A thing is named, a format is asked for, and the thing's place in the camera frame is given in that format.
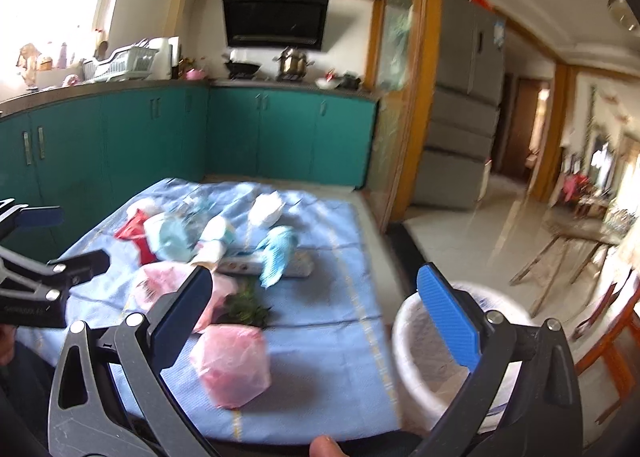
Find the doorway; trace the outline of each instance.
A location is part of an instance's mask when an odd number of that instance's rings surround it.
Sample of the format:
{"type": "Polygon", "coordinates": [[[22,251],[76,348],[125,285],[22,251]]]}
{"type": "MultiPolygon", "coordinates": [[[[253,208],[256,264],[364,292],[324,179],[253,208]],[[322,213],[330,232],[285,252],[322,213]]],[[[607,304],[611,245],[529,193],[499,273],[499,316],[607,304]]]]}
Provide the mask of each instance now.
{"type": "Polygon", "coordinates": [[[528,182],[540,154],[549,83],[521,78],[515,89],[500,173],[516,181],[528,182]]]}

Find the green vegetable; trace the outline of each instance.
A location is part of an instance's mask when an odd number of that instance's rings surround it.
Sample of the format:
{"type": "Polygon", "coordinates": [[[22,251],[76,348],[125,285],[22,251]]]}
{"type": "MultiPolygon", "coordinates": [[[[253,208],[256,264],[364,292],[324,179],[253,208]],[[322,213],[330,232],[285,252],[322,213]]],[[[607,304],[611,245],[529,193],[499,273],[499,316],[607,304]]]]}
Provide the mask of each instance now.
{"type": "Polygon", "coordinates": [[[245,278],[244,285],[237,294],[230,294],[225,299],[225,313],[220,316],[218,323],[233,323],[236,325],[252,325],[264,329],[267,327],[271,315],[271,307],[260,305],[255,296],[258,279],[245,278]]]}

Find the blue gripper pad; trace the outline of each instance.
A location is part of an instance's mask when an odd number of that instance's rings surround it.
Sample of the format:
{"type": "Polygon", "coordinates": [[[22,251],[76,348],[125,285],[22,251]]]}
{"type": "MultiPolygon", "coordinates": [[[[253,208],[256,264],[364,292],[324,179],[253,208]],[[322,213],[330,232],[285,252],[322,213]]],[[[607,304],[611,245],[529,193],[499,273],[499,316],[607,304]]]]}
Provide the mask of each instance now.
{"type": "Polygon", "coordinates": [[[418,271],[418,294],[449,352],[459,365],[473,372],[480,361],[480,334],[437,269],[423,265],[418,271]]]}

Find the kitchen countertop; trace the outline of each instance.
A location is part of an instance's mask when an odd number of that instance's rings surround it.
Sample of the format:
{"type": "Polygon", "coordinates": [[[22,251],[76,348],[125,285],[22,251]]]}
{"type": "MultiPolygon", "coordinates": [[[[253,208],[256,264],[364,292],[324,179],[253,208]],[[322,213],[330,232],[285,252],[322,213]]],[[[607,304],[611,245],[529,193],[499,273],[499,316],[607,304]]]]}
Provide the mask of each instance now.
{"type": "Polygon", "coordinates": [[[360,98],[363,100],[380,101],[380,93],[369,92],[368,90],[345,90],[344,88],[334,88],[324,90],[308,82],[277,82],[275,80],[228,80],[217,78],[210,80],[212,87],[245,87],[245,88],[269,88],[273,90],[303,90],[305,92],[315,92],[316,94],[326,94],[328,96],[340,96],[343,98],[360,98]]]}
{"type": "Polygon", "coordinates": [[[163,88],[180,85],[209,85],[210,87],[253,87],[269,88],[275,90],[304,90],[316,92],[318,94],[330,94],[345,98],[360,98],[377,103],[380,95],[368,90],[344,90],[335,88],[334,90],[322,90],[311,83],[277,82],[267,80],[228,80],[213,79],[203,81],[188,80],[132,80],[125,82],[88,83],[76,85],[74,87],[52,88],[34,94],[24,94],[17,98],[0,102],[0,119],[31,110],[45,104],[58,103],[72,98],[82,98],[116,92],[119,90],[131,90],[136,88],[163,88]]]}

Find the white bucket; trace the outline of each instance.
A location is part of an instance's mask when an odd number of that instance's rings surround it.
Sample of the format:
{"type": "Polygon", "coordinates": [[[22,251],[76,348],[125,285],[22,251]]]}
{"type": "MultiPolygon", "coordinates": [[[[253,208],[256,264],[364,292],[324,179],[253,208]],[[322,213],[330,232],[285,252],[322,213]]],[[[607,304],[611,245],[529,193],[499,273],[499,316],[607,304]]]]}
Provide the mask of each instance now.
{"type": "MultiPolygon", "coordinates": [[[[494,289],[470,282],[454,282],[451,285],[471,294],[483,311],[495,309],[502,312],[511,323],[533,325],[523,307],[494,289]]],[[[407,298],[398,311],[392,342],[398,374],[418,407],[406,409],[405,414],[411,418],[419,416],[419,419],[408,421],[430,431],[449,408],[468,370],[454,361],[418,293],[407,298]]],[[[494,402],[482,421],[480,432],[497,427],[519,371],[520,363],[510,363],[507,367],[494,402]]]]}

